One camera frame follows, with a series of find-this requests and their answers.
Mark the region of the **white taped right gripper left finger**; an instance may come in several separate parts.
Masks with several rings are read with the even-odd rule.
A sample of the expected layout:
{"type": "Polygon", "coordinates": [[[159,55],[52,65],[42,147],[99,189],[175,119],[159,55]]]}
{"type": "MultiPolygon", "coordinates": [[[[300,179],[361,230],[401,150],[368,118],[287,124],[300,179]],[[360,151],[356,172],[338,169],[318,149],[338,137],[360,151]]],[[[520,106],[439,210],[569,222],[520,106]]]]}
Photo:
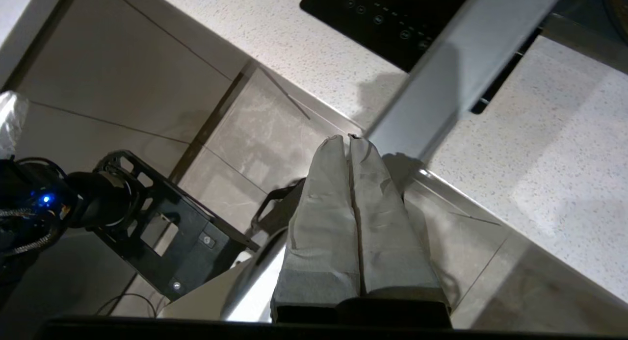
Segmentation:
{"type": "Polygon", "coordinates": [[[359,297],[358,232],[342,136],[314,153],[297,209],[290,219],[285,257],[271,299],[272,320],[310,322],[334,315],[359,297]]]}

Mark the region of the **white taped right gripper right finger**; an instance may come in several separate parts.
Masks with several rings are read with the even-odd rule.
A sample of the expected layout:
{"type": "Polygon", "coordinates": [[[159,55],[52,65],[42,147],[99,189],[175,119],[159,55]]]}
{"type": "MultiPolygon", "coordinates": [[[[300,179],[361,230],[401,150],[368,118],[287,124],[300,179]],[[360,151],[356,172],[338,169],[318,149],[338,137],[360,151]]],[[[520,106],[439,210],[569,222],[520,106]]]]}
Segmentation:
{"type": "Polygon", "coordinates": [[[449,301],[375,146],[350,138],[354,210],[359,225],[363,293],[370,298],[449,301]]]}

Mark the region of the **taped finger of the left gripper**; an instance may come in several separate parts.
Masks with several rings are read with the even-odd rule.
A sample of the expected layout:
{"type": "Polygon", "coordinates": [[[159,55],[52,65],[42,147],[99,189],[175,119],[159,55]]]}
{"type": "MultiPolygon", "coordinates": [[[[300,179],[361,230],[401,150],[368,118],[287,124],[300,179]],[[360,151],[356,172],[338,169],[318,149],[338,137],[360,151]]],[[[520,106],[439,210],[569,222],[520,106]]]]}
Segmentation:
{"type": "Polygon", "coordinates": [[[7,90],[0,95],[0,157],[15,154],[25,125],[29,101],[7,90]]]}

